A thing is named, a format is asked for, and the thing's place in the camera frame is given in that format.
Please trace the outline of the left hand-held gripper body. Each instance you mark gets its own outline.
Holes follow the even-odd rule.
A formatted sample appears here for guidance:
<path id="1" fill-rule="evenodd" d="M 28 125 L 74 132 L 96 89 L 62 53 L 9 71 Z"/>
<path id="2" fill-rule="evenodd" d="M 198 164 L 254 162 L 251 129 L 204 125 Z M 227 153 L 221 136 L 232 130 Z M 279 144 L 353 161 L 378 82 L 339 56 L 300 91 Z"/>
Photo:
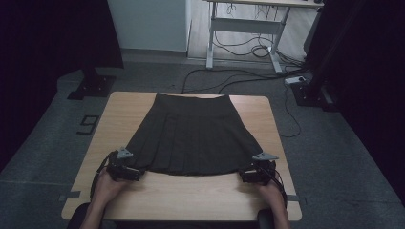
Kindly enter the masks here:
<path id="1" fill-rule="evenodd" d="M 113 180 L 140 179 L 140 170 L 135 168 L 135 155 L 123 147 L 108 155 L 107 172 Z"/>

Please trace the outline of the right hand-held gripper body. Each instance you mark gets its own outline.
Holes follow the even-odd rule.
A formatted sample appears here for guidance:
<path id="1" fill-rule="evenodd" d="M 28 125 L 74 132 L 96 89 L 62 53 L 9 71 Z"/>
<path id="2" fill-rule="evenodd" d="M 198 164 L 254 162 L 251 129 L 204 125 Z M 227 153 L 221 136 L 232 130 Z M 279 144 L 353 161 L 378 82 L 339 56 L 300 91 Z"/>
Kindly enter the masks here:
<path id="1" fill-rule="evenodd" d="M 276 163 L 277 156 L 262 152 L 252 157 L 253 161 L 250 164 L 249 169 L 245 172 L 245 181 L 247 183 L 260 183 L 262 185 L 268 185 L 270 181 L 279 183 L 276 175 Z"/>

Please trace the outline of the black pleated skirt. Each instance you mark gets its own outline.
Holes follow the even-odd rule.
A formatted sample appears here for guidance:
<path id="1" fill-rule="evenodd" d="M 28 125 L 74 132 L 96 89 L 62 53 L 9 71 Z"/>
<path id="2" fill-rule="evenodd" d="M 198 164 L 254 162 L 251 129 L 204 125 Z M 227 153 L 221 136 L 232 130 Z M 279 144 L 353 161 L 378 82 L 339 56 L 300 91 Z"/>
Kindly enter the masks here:
<path id="1" fill-rule="evenodd" d="M 215 176 L 245 168 L 262 148 L 227 95 L 157 94 L 127 145 L 133 167 L 179 176 Z"/>

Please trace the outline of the person's left hand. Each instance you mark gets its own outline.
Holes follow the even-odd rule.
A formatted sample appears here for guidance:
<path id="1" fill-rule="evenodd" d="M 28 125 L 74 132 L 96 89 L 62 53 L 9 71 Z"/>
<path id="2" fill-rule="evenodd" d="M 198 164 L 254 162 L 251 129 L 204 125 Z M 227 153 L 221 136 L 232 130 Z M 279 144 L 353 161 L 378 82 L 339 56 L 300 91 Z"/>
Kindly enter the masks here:
<path id="1" fill-rule="evenodd" d="M 126 180 L 114 181 L 106 169 L 102 169 L 98 176 L 92 202 L 105 206 L 113 200 L 127 185 Z"/>

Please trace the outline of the person's right hand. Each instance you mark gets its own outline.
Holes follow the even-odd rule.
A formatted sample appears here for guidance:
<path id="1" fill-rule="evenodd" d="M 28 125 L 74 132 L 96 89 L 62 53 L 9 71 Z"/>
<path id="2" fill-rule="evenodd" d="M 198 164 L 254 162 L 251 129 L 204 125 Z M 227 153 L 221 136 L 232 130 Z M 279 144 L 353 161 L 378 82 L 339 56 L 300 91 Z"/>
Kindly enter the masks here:
<path id="1" fill-rule="evenodd" d="M 274 181 L 270 181 L 267 185 L 256 184 L 255 187 L 271 209 L 285 208 L 283 195 Z"/>

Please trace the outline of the grey floor tape strip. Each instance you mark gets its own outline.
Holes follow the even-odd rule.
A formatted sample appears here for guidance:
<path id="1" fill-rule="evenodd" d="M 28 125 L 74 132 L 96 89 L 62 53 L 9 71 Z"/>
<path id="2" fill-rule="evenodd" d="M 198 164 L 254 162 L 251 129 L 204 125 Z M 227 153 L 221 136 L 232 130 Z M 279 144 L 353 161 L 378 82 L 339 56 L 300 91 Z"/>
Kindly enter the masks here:
<path id="1" fill-rule="evenodd" d="M 69 193 L 61 194 L 58 198 L 60 202 L 65 202 L 68 198 L 78 198 L 80 196 L 80 191 L 72 191 Z"/>
<path id="2" fill-rule="evenodd" d="M 292 196 L 289 197 L 289 199 L 290 199 L 290 201 L 297 201 L 297 202 L 299 202 L 300 204 L 304 204 L 304 205 L 307 205 L 307 204 L 308 204 L 306 198 L 300 198 L 300 197 L 297 196 L 297 195 L 292 195 Z"/>

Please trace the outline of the person's right knee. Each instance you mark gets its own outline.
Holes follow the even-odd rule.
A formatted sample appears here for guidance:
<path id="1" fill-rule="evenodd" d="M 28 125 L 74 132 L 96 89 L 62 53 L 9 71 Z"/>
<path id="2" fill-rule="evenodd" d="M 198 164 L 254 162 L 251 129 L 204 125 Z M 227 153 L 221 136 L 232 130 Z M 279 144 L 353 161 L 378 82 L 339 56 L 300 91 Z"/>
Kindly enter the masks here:
<path id="1" fill-rule="evenodd" d="M 270 209 L 262 209 L 257 214 L 257 223 L 259 229 L 275 229 L 272 211 Z"/>

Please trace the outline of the person's knee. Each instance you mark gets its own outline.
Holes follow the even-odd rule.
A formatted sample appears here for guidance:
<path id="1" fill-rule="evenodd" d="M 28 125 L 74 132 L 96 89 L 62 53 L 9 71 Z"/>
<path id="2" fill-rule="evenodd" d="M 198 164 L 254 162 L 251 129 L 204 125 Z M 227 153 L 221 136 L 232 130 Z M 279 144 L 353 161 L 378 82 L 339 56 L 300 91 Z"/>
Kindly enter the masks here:
<path id="1" fill-rule="evenodd" d="M 272 211 L 270 209 L 262 209 L 257 214 L 257 223 L 259 229 L 275 229 Z"/>
<path id="2" fill-rule="evenodd" d="M 79 205 L 75 209 L 66 229 L 79 229 L 86 217 L 89 206 L 89 202 Z"/>

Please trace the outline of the person's left knee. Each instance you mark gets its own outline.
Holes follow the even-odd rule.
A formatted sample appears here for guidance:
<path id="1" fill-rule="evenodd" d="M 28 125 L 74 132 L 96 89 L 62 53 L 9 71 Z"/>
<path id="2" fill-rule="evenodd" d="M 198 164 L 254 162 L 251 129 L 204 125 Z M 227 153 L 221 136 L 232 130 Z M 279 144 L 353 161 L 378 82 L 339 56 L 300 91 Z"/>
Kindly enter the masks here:
<path id="1" fill-rule="evenodd" d="M 75 209 L 66 229 L 79 229 L 86 217 L 89 206 L 89 202 L 79 205 Z"/>

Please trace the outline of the black stand base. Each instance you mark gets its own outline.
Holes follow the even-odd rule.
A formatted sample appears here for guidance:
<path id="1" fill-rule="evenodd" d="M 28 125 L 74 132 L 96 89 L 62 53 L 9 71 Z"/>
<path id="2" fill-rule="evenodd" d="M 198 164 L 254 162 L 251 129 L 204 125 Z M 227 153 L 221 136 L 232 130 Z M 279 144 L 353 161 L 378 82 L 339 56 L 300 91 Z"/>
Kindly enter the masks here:
<path id="1" fill-rule="evenodd" d="M 82 72 L 81 83 L 68 96 L 71 100 L 82 100 L 86 96 L 107 97 L 117 79 L 112 75 L 99 75 L 93 67 L 84 68 Z"/>
<path id="2" fill-rule="evenodd" d="M 317 107 L 324 112 L 337 113 L 337 95 L 333 86 L 328 84 L 319 88 L 308 83 L 294 83 L 290 85 L 296 104 L 302 107 Z"/>

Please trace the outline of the white power strip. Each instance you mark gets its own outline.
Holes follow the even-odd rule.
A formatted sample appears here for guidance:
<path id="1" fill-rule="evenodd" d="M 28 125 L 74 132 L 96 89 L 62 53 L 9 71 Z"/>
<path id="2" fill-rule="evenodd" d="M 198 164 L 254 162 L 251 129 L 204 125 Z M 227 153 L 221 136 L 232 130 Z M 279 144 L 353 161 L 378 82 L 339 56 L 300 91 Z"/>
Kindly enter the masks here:
<path id="1" fill-rule="evenodd" d="M 307 80 L 304 76 L 295 76 L 295 77 L 290 77 L 285 79 L 285 84 L 290 85 L 290 84 L 296 84 L 296 83 L 305 83 Z"/>

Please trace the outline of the black curtain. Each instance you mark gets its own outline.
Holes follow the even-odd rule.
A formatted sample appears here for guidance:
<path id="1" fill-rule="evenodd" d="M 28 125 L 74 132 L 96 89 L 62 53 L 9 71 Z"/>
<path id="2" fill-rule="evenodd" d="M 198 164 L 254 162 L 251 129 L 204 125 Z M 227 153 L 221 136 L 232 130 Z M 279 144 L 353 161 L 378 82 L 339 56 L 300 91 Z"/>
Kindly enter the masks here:
<path id="1" fill-rule="evenodd" d="M 405 0 L 324 0 L 307 95 L 335 106 L 405 206 Z"/>
<path id="2" fill-rule="evenodd" d="M 61 76 L 122 66 L 107 0 L 0 0 L 0 172 L 48 109 Z"/>

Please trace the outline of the white desk frame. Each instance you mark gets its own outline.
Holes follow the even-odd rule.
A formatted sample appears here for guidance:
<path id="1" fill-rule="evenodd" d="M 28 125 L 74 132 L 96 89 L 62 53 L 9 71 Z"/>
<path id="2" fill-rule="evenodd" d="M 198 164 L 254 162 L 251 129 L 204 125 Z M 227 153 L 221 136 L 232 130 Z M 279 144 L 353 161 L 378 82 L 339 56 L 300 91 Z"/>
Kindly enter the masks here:
<path id="1" fill-rule="evenodd" d="M 324 0 L 205 0 L 212 4 L 212 12 L 209 21 L 209 42 L 206 53 L 206 68 L 212 69 L 214 64 L 213 40 L 216 31 L 243 32 L 271 34 L 275 36 L 274 43 L 267 49 L 269 57 L 276 73 L 282 73 L 280 60 L 277 57 L 278 45 L 280 43 L 288 15 L 291 8 L 320 9 L 324 6 Z M 221 18 L 217 16 L 216 9 L 219 3 L 243 4 L 243 5 L 265 5 L 274 7 L 285 7 L 286 12 L 281 21 L 259 21 L 247 19 Z"/>

